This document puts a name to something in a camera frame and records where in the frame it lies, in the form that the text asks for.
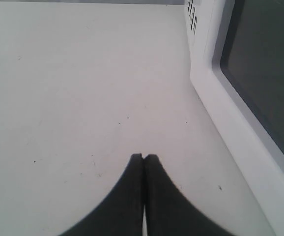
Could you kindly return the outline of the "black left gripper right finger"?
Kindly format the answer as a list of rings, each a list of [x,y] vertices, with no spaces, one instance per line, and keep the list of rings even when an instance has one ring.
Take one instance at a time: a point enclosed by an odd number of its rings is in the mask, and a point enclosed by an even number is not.
[[[226,236],[227,230],[213,222],[174,185],[159,157],[144,159],[146,226],[149,236]]]

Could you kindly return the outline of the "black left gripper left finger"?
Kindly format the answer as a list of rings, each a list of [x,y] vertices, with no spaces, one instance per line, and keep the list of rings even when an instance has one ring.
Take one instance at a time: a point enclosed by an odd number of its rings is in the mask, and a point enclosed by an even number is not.
[[[144,159],[133,154],[102,202],[63,236],[141,236],[145,202]]]

